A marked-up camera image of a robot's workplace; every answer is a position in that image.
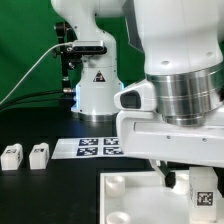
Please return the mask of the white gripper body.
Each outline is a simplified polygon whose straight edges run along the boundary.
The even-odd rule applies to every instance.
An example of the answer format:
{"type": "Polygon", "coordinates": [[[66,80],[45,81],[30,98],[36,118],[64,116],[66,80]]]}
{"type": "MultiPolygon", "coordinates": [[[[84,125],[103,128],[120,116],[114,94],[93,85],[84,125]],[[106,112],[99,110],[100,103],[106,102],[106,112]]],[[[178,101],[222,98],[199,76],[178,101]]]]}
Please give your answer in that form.
{"type": "Polygon", "coordinates": [[[207,115],[199,127],[171,125],[152,112],[121,111],[116,127],[126,156],[224,168],[220,111],[207,115]]]}

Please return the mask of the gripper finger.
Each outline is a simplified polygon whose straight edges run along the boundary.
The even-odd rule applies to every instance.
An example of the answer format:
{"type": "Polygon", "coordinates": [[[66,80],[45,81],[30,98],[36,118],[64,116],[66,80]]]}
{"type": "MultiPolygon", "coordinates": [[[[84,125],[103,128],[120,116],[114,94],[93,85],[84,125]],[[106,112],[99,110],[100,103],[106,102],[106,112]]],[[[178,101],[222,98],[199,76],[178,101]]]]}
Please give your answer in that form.
{"type": "Polygon", "coordinates": [[[170,170],[165,161],[150,159],[150,164],[160,177],[163,186],[168,188],[173,188],[175,186],[176,174],[170,170]]]}

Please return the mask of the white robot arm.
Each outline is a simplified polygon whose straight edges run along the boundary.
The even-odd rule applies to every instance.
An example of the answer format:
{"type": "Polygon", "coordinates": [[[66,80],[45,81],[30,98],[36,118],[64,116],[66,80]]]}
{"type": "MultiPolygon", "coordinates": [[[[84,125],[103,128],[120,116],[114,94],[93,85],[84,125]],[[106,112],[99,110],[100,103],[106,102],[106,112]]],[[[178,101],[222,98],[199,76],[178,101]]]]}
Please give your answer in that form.
{"type": "Polygon", "coordinates": [[[224,168],[224,0],[51,0],[77,43],[97,17],[122,16],[144,53],[144,80],[114,97],[130,157],[224,168]]]}

